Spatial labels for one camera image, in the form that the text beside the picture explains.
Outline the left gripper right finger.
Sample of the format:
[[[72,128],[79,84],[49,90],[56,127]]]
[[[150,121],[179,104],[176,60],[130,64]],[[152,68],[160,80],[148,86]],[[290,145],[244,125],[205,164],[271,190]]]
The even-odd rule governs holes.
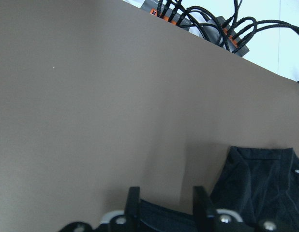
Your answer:
[[[203,186],[193,187],[193,217],[198,232],[241,232],[243,222],[218,213]]]

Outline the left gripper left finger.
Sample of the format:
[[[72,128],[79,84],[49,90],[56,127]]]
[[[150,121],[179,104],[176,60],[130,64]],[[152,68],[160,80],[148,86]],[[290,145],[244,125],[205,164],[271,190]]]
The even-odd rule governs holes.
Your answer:
[[[130,187],[123,210],[105,213],[101,219],[103,232],[140,231],[140,187]]]

